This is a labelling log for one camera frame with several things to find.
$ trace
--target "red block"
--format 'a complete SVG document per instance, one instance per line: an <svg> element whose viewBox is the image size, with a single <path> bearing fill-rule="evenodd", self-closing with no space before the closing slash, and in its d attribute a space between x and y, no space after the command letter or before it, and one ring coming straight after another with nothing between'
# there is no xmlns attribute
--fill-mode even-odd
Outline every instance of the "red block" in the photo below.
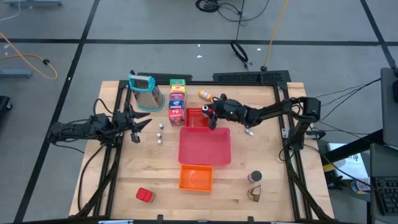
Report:
<svg viewBox="0 0 398 224"><path fill-rule="evenodd" d="M140 187L137 191L136 198L142 200L143 202L151 203L154 201L156 194L151 192L150 190L143 189Z"/></svg>

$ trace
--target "concrete floor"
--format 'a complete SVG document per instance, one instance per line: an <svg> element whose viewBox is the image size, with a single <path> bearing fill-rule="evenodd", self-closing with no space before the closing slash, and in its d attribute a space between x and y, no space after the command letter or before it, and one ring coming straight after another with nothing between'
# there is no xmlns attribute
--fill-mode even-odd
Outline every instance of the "concrete floor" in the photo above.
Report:
<svg viewBox="0 0 398 224"><path fill-rule="evenodd" d="M20 16L0 22L0 32L20 39L80 39L94 0L64 0L62 7L24 7ZM226 0L235 6L238 0ZM367 0L386 41L398 41L395 0ZM246 1L246 17L261 11L265 1ZM265 13L249 21L239 38L269 40L283 0L270 0ZM15 14L0 1L0 18ZM237 23L217 13L195 8L195 1L101 0L89 39L233 39ZM377 41L359 0L290 0L276 40ZM1 79L0 95L12 98L14 108L0 129L0 223L12 222L39 154L55 105L65 82L77 44L15 44L23 53L48 58L57 68L58 80L46 80L35 73L30 80ZM267 45L243 45L249 55L250 71L259 70ZM398 47L389 47L398 58ZM0 56L12 55L10 47L0 47ZM40 61L36 66L52 75ZM20 59L0 60L2 68L27 68ZM370 82L379 78L388 63L380 46L275 45L269 70L288 70L293 82L304 82L307 95L317 96ZM194 80L211 80L217 72L244 72L242 63L229 45L202 44L85 44L60 121L86 118L91 113L103 80L126 79L128 71L182 73ZM380 84L375 83L341 105L325 122L338 128L370 133L381 128ZM322 98L324 102L335 96ZM326 106L323 115L333 106ZM329 129L321 124L318 128ZM355 137L331 132L325 140L350 142ZM71 146L85 148L84 141ZM68 149L50 147L25 221L67 217L74 194L82 155ZM336 218L366 222L366 204L331 192ZM355 208L348 212L345 208Z"/></svg>

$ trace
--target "teal grater handle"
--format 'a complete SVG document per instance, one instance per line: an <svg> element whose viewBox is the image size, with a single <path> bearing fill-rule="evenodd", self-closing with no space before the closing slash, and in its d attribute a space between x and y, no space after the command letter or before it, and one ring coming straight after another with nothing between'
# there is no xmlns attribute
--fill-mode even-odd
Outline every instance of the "teal grater handle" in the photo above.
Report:
<svg viewBox="0 0 398 224"><path fill-rule="evenodd" d="M128 75L129 85L130 85L130 89L132 91L151 92L154 90L154 88L155 88L155 79L154 78L148 77L148 88L136 88L136 87L134 87L134 79L132 76L136 76L136 75L132 75L132 74Z"/></svg>

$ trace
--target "wooden table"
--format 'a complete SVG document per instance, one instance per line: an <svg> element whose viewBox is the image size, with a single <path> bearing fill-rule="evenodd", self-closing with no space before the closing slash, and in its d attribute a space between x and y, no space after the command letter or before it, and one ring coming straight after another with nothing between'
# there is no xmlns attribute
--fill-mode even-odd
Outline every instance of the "wooden table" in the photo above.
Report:
<svg viewBox="0 0 398 224"><path fill-rule="evenodd" d="M288 83L288 87L290 97L305 96L303 83ZM166 105L169 104L170 87L159 88L165 95L165 106L161 111L153 112L149 116L153 120L139 134L141 143L133 143L130 134L124 136L111 218L155 220L157 215L163 214L165 220L245 221L248 216L253 216L255 221L294 221L285 164L278 159L282 140L277 118L265 120L252 128L254 136L246 134L241 124L219 120L218 127L228 127L231 130L231 164L214 167L213 191L210 194L179 190L180 127L172 127L167 118ZM108 108L113 108L117 90L118 82L102 83L99 97ZM198 96L200 90L214 96L225 93L228 98L255 108L275 103L274 90L270 86L188 85L187 107L202 107L206 103ZM136 107L134 97L131 104L136 111L140 111ZM101 104L97 106L97 113L106 113ZM159 123L165 126L163 130L159 129ZM157 143L156 133L159 132L162 133L162 145ZM317 146L314 140L307 139L305 143ZM98 141L88 141L82 168L98 148ZM81 193L82 205L97 189L104 152L103 149L91 161L85 172ZM326 214L333 217L319 154L305 148L301 150L301 156L307 189ZM254 170L261 171L263 176L258 203L250 201L246 195L248 189L254 186L247 181L248 174ZM144 203L136 199L139 187L150 189L157 194L153 203ZM77 189L76 186L71 215L78 211ZM100 214L104 213L108 191L105 192ZM302 202L300 191L297 190L297 193L298 201ZM305 217L302 203L299 203L299 207L301 217Z"/></svg>

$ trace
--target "orange container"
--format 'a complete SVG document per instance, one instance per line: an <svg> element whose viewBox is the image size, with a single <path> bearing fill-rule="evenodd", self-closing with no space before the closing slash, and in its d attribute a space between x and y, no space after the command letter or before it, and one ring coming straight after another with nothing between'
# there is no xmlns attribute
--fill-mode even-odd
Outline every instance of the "orange container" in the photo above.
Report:
<svg viewBox="0 0 398 224"><path fill-rule="evenodd" d="M181 190L210 192L213 188L213 168L211 166L181 165Z"/></svg>

